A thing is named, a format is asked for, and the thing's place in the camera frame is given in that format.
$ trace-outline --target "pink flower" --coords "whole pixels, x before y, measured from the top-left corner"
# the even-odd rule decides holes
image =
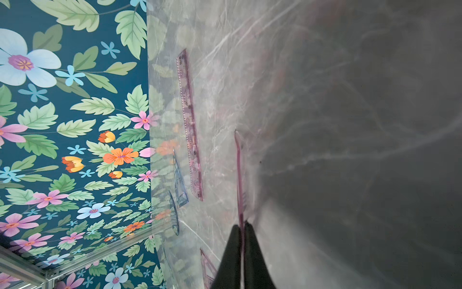
[[[27,126],[22,124],[10,124],[3,127],[6,123],[6,118],[0,116],[0,147],[3,146],[5,141],[2,137],[12,142],[26,142],[22,135],[15,135],[12,132],[23,132],[28,129]]]
[[[157,170],[154,170],[153,172],[147,171],[146,174],[141,173],[138,176],[141,178],[138,178],[139,181],[144,181],[145,183],[149,181],[150,179],[153,179],[154,177],[158,176],[159,174],[157,173]]]
[[[75,280],[75,273],[72,273],[71,275],[69,275],[69,277],[67,277],[67,280],[66,280],[66,283],[64,283],[64,281],[59,281],[57,286],[56,286],[56,289],[74,289],[74,288],[77,288],[78,286],[80,286],[83,282],[84,282],[84,278],[79,278],[77,280]]]
[[[12,242],[10,242],[10,245],[16,245],[16,246],[11,247],[10,250],[11,251],[16,251],[17,249],[21,249],[21,250],[19,250],[19,252],[24,253],[25,251],[29,251],[30,249],[32,249],[32,246],[34,246],[34,247],[45,246],[47,244],[47,242],[44,242],[44,241],[50,239],[54,235],[46,235],[46,236],[43,236],[43,237],[40,237],[40,236],[41,235],[39,233],[36,233],[36,234],[33,234],[32,236],[30,236],[27,239],[27,241],[26,240],[12,241]]]
[[[49,203],[52,203],[53,205],[60,205],[62,204],[62,201],[58,199],[64,199],[68,196],[68,194],[62,194],[59,196],[58,194],[59,194],[59,190],[51,191],[50,193],[48,193],[48,196],[43,193],[35,193],[34,198],[36,200],[28,201],[26,204],[28,205],[38,204],[37,208],[39,209],[45,208],[46,206],[49,205]]]
[[[77,234],[76,232],[72,233],[71,236],[66,236],[60,238],[62,241],[59,242],[59,245],[64,244],[64,243],[73,243],[75,240],[83,238],[82,236],[85,235],[85,232]]]
[[[19,229],[32,229],[38,227],[37,223],[29,223],[30,221],[35,221],[40,218],[42,215],[35,215],[26,217],[21,220],[23,215],[14,213],[5,218],[5,221],[8,223],[0,222],[0,232],[4,232],[6,237],[12,237],[19,233]]]
[[[10,286],[10,282],[19,281],[15,277],[11,277],[6,273],[0,273],[0,289],[5,289]]]
[[[145,149],[140,150],[140,157],[149,158],[150,156],[152,156],[155,153],[156,153],[155,149],[153,149],[153,148],[145,148]]]

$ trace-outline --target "small blue flower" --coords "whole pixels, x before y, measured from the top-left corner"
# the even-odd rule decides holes
[[[54,212],[54,213],[47,213],[44,217],[40,218],[40,219],[47,219],[47,220],[51,220],[53,219],[54,217],[57,217],[58,216],[58,213]]]
[[[132,266],[133,263],[130,263],[130,265],[127,265],[126,266],[126,269],[125,269],[125,273],[131,273],[132,272],[132,269],[135,269],[135,266]]]
[[[117,268],[119,268],[119,266],[117,266],[117,263],[111,264],[111,269],[109,269],[109,272],[111,272],[111,271],[115,272],[117,270]]]
[[[29,83],[28,87],[29,87],[30,91],[25,90],[25,89],[20,89],[20,90],[18,90],[18,92],[20,94],[31,95],[30,101],[32,101],[32,102],[37,102],[37,100],[38,100],[37,97],[39,97],[39,98],[41,98],[43,100],[49,100],[46,96],[42,95],[42,94],[47,93],[46,89],[41,89],[41,90],[37,91],[37,88],[32,83]]]
[[[85,285],[85,286],[88,288],[88,286],[89,286],[90,284],[93,284],[93,281],[92,281],[93,278],[94,278],[94,277],[91,277],[91,278],[90,278],[90,277],[87,277],[87,281],[83,282],[82,284]]]
[[[30,209],[30,211],[24,212],[24,214],[27,214],[27,216],[30,217],[30,216],[32,216],[32,215],[38,215],[38,212],[40,212],[40,210],[37,210],[37,209]]]
[[[94,173],[95,172],[92,172],[91,169],[86,170],[86,172],[79,172],[79,174],[82,175],[81,178],[91,177],[91,175]]]
[[[120,53],[119,49],[114,49],[114,42],[109,43],[109,46],[106,44],[106,42],[101,41],[101,45],[106,48],[104,50],[101,50],[102,55],[106,55],[109,52],[111,53],[112,58],[116,59],[117,56],[114,53]]]
[[[67,66],[67,72],[68,73],[65,73],[64,71],[60,71],[60,70],[55,71],[56,75],[58,75],[59,77],[66,77],[67,78],[66,79],[66,85],[67,86],[71,86],[74,83],[74,81],[77,82],[78,85],[83,85],[84,84],[83,81],[81,81],[77,77],[84,77],[85,73],[78,72],[78,73],[74,74],[74,66],[72,66],[72,65]]]
[[[146,0],[131,0],[130,5],[133,7],[136,7],[137,5],[141,6],[141,9],[143,9],[144,12],[146,12]]]
[[[114,200],[114,201],[108,201],[108,205],[111,205],[111,206],[115,206],[116,204],[118,204],[119,202]]]
[[[84,207],[85,207],[85,206],[91,207],[91,206],[93,206],[94,204],[96,204],[96,202],[94,202],[94,201],[85,201],[85,204],[84,204],[83,206],[84,206]]]
[[[79,153],[79,154],[84,154],[84,150],[86,150],[86,148],[81,148],[79,145],[75,145],[75,147],[67,147],[67,149],[70,149],[71,152],[69,154],[76,154],[76,153]]]
[[[86,272],[85,269],[82,269],[79,272],[77,272],[77,278],[82,278],[84,276],[85,272]]]

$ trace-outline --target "marble surface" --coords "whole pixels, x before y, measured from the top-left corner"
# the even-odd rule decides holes
[[[189,195],[180,235],[167,232],[159,256],[175,287],[203,288],[199,249],[218,267],[237,223],[235,129],[246,215],[277,288],[462,282],[461,2],[157,0],[148,9],[150,84],[178,124],[178,79],[159,67],[176,72],[175,57],[189,52],[204,181],[204,202]]]

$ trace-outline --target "orange flower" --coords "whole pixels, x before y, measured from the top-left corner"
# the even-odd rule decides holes
[[[103,160],[107,164],[112,164],[114,165],[123,165],[124,162],[127,164],[131,163],[134,161],[134,158],[137,158],[139,156],[138,152],[134,152],[132,148],[124,148],[121,150],[120,148],[116,148],[111,150],[111,154],[105,154],[103,157]]]
[[[68,172],[78,172],[85,166],[82,165],[82,159],[73,156],[67,156],[62,158],[62,163],[66,165]]]
[[[128,233],[128,232],[133,232],[136,229],[141,228],[145,223],[143,221],[141,222],[135,222],[133,224],[128,225],[123,231]]]
[[[160,219],[164,219],[166,216],[170,215],[172,211],[170,209],[167,209],[165,211],[163,211],[162,213],[159,213],[157,216],[156,216],[156,220],[160,220]]]
[[[107,130],[107,131],[105,131],[105,132],[103,132],[102,134],[99,135],[98,140],[100,142],[108,143],[108,142],[115,141],[116,137],[112,132]]]
[[[160,147],[156,149],[156,153],[161,155],[173,154],[173,149],[178,145],[175,140],[164,141]]]
[[[109,173],[109,176],[111,178],[121,178],[122,177],[122,172],[121,171],[113,171]]]

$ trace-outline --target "green leaf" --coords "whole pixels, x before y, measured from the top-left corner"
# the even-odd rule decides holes
[[[146,48],[147,27],[144,19],[133,10],[125,10],[115,16],[115,21],[119,23],[115,31],[120,34],[122,45],[128,46],[133,56],[139,60],[141,47]]]
[[[71,201],[84,201],[84,200],[94,200],[95,197],[93,196],[92,193],[89,193],[87,191],[75,191],[70,193],[67,196],[68,200]]]
[[[144,149],[149,141],[135,141],[128,145],[128,148],[132,148],[134,152],[139,152]]]
[[[28,153],[33,152],[36,155],[46,155],[52,159],[56,159],[58,149],[54,145],[54,141],[47,139],[44,135],[23,135],[26,142],[17,142],[18,148],[24,148]]]
[[[151,280],[154,286],[159,286],[164,280],[164,275],[162,274],[162,271],[159,269],[158,266],[154,268],[154,272],[152,273]]]
[[[138,180],[138,178],[136,178],[136,177],[123,177],[123,178],[120,178],[120,179],[113,179],[112,181],[114,183],[118,183],[118,184],[121,184],[121,185],[131,185],[131,184],[136,183],[137,180]]]
[[[151,113],[159,112],[164,109],[164,97],[152,85],[149,86],[149,103],[151,105]]]
[[[31,0],[31,2],[45,13],[56,17],[56,22],[74,26],[74,30],[87,29],[88,32],[93,32],[98,28],[98,11],[85,0]]]
[[[51,166],[43,166],[37,169],[34,169],[36,172],[46,172],[46,171],[53,171],[59,169],[59,166],[51,165]]]
[[[149,60],[153,60],[157,54],[164,48],[164,42],[166,41],[167,26],[163,24],[159,18],[148,15],[147,16],[148,29],[148,50],[147,55]]]
[[[67,222],[71,221],[71,215],[67,215],[64,217],[64,219],[61,219],[58,221],[58,227],[61,227],[62,225],[65,225]]]
[[[128,216],[129,214],[133,213],[133,210],[125,210],[125,211],[122,211],[120,213],[117,213],[115,216],[113,216],[111,219],[114,219],[114,218],[120,218],[120,217],[125,217],[125,216]]]
[[[90,69],[96,66],[96,58],[98,57],[98,46],[92,46],[87,49],[83,54],[77,53],[74,55],[72,66],[77,70]]]
[[[45,228],[46,226],[47,223],[45,222],[38,225],[38,227],[25,231],[24,234],[21,236],[21,239],[27,240],[27,238],[31,237],[33,234],[41,233],[43,231],[43,228]]]
[[[134,289],[147,289],[147,284],[142,282],[141,284],[138,284]]]
[[[56,131],[63,136],[67,137],[78,137],[79,135],[86,135],[87,132],[92,130],[92,126],[95,125],[96,119],[82,121],[78,119],[76,121],[68,121],[67,123],[61,123],[58,125]]]
[[[85,72],[85,76],[97,88],[104,88],[109,92],[117,93],[117,89],[109,83],[109,79],[107,77],[88,72]]]
[[[25,181],[25,182],[30,182],[30,183],[34,183],[34,182],[51,182],[50,178],[46,178],[46,177],[44,177],[42,175],[39,175],[39,174],[25,175],[23,177],[20,177],[19,179],[22,180],[22,181]]]
[[[112,221],[110,223],[107,223],[106,225],[104,225],[103,229],[111,229],[111,228],[117,226],[121,221],[122,221],[122,219],[119,219],[119,220],[115,220],[115,221]]]
[[[137,191],[141,191],[143,193],[146,193],[150,186],[151,186],[150,181],[147,181],[147,182],[141,181],[141,182],[136,184],[135,188],[136,188]]]
[[[100,275],[108,274],[108,271],[106,270],[106,264],[103,264],[103,263],[99,263],[98,266],[91,265],[88,272],[92,276],[100,276]]]
[[[66,234],[70,236],[72,233],[81,233],[85,231],[87,226],[88,226],[87,221],[83,221],[80,224],[77,224],[74,227],[70,228],[69,231],[66,232]]]
[[[11,102],[11,91],[6,85],[2,85],[0,87],[0,116],[6,117],[14,114],[15,111],[12,111],[12,109],[17,104],[16,102]]]
[[[121,195],[121,194],[125,194],[126,192],[128,192],[128,187],[122,186],[122,187],[118,187],[118,188],[109,190],[108,192],[104,193],[103,195],[105,195],[105,196],[118,196],[118,195]]]
[[[86,141],[86,144],[88,146],[88,150],[92,152],[94,155],[97,155],[98,157],[104,157],[105,154],[110,154],[111,150],[114,148],[111,147],[108,144],[105,143],[94,143],[91,141]]]
[[[145,249],[148,252],[151,252],[152,254],[154,254],[154,249],[156,248],[156,243],[154,242],[154,238],[152,239],[151,237],[147,238],[144,244],[145,244]]]
[[[49,51],[58,51],[61,49],[62,26],[53,25],[45,33],[35,32],[32,40],[32,50],[46,49]]]
[[[62,174],[59,179],[53,180],[53,183],[50,184],[49,190],[59,190],[60,193],[71,191],[75,187],[75,179]]]
[[[139,252],[140,252],[140,246],[139,245],[133,245],[125,253],[123,253],[123,256],[133,257],[134,255],[138,254]]]
[[[50,125],[56,123],[53,120],[57,118],[55,106],[50,102],[41,108],[33,106],[30,111],[25,110],[23,115],[18,115],[18,123],[30,129],[49,129]]]
[[[107,98],[82,99],[81,103],[71,106],[71,110],[85,111],[85,114],[107,115],[114,111],[112,101]]]
[[[90,95],[80,87],[77,82],[73,82],[71,86],[66,85],[66,79],[62,77],[55,77],[56,78],[56,86],[59,87],[62,91],[67,93],[75,93],[83,98],[90,98]]]
[[[30,167],[33,167],[36,158],[36,155],[31,155],[25,158],[24,160],[17,160],[12,164],[11,170],[25,170]]]
[[[134,114],[139,114],[140,111],[147,111],[149,109],[147,95],[143,94],[141,84],[137,85],[132,93],[127,94],[125,104],[127,105],[125,109]]]
[[[124,129],[132,123],[132,120],[124,114],[118,113],[103,120],[103,124],[98,128],[102,130]]]
[[[45,209],[47,209],[47,211],[50,211],[50,212],[62,212],[62,211],[67,212],[69,210],[78,210],[79,207],[77,206],[76,203],[65,201],[59,205],[50,204],[46,206]]]
[[[137,141],[146,136],[146,130],[141,129],[126,129],[124,132],[120,133],[120,136],[117,138],[117,142],[132,142]]]
[[[149,268],[151,266],[154,266],[156,263],[152,262],[152,261],[146,261],[143,265],[143,267],[146,267],[146,268]]]
[[[122,64],[122,62],[116,62],[108,67],[104,72],[110,74],[117,74],[117,75],[127,75],[128,71],[135,68],[136,62],[126,62]]]
[[[103,182],[103,181],[92,181],[89,182],[88,184],[85,185],[85,190],[89,191],[96,191],[96,190],[102,190],[105,188],[110,188],[113,187],[113,184],[110,184],[109,182]]]
[[[126,169],[122,169],[122,172],[129,174],[131,176],[138,176],[141,173],[146,173],[148,171],[148,168],[145,166],[131,166]]]
[[[14,189],[14,188],[7,188],[6,189],[9,195],[6,195],[8,201],[10,201],[13,205],[27,205],[28,201],[34,199],[33,195],[34,192],[32,190],[21,190],[21,189]]]

